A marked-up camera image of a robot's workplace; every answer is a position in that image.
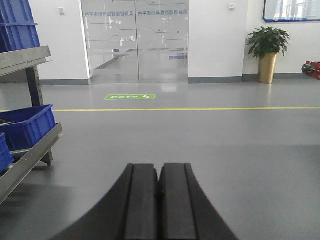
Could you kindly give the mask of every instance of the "red object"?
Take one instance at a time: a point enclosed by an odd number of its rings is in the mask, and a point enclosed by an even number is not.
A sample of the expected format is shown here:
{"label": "red object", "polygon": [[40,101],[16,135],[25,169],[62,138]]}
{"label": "red object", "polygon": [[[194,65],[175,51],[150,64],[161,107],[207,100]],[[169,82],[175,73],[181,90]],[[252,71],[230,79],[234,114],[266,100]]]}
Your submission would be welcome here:
{"label": "red object", "polygon": [[320,80],[320,62],[306,61],[302,67],[302,72],[311,78]]}

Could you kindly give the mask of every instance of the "glass wall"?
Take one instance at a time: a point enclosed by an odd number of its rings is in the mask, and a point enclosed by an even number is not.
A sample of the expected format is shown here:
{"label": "glass wall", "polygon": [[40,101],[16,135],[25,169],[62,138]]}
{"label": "glass wall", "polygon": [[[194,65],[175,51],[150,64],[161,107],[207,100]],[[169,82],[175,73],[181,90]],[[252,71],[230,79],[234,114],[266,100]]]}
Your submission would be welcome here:
{"label": "glass wall", "polygon": [[82,0],[93,83],[188,82],[188,0]]}

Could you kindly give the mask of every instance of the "metal shelf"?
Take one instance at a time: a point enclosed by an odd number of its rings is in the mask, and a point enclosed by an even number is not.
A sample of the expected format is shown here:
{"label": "metal shelf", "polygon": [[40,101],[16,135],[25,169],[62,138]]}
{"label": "metal shelf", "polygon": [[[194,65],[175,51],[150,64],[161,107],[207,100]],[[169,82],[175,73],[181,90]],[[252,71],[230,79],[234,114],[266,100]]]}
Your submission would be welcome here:
{"label": "metal shelf", "polygon": [[0,53],[0,77],[44,64],[50,56],[48,46]]}
{"label": "metal shelf", "polygon": [[3,176],[1,176],[0,204],[59,140],[61,132],[61,123],[57,123],[50,132],[48,132],[33,148],[30,149],[30,151],[28,151],[19,161],[9,168]]}
{"label": "metal shelf", "polygon": [[[14,72],[25,71],[32,106],[43,105],[44,101],[37,65],[46,63],[46,58],[50,56],[51,53],[48,46],[0,53],[0,77]],[[61,123],[57,123],[33,148],[28,149],[26,154],[13,164],[5,174],[0,175],[0,204],[39,161],[48,164],[48,166],[51,165],[53,160],[51,148],[60,138],[61,132]]]}

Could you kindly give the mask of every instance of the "green leaves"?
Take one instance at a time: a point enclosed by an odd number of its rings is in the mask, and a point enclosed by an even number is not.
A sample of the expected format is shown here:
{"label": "green leaves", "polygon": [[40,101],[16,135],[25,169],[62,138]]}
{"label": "green leaves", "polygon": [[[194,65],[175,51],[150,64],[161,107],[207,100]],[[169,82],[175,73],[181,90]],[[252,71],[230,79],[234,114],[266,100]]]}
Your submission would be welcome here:
{"label": "green leaves", "polygon": [[290,35],[279,28],[269,26],[267,28],[256,28],[256,31],[248,34],[252,36],[247,39],[248,46],[252,45],[249,50],[249,55],[253,53],[254,58],[263,58],[266,53],[279,53],[282,51],[283,56],[287,52],[288,39]]}

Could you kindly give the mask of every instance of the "blue plastic crate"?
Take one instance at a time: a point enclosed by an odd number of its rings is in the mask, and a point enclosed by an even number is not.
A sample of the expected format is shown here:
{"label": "blue plastic crate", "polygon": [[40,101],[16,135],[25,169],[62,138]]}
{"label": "blue plastic crate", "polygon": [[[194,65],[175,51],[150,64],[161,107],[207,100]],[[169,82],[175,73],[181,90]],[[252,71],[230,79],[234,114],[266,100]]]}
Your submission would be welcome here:
{"label": "blue plastic crate", "polygon": [[36,25],[0,23],[1,53],[40,47]]}
{"label": "blue plastic crate", "polygon": [[0,0],[0,24],[33,22],[34,17],[28,0]]}
{"label": "blue plastic crate", "polygon": [[0,173],[13,163],[14,157],[11,155],[4,133],[0,133]]}
{"label": "blue plastic crate", "polygon": [[0,119],[15,122],[0,126],[10,151],[32,148],[56,126],[52,107],[42,105],[0,113]]}

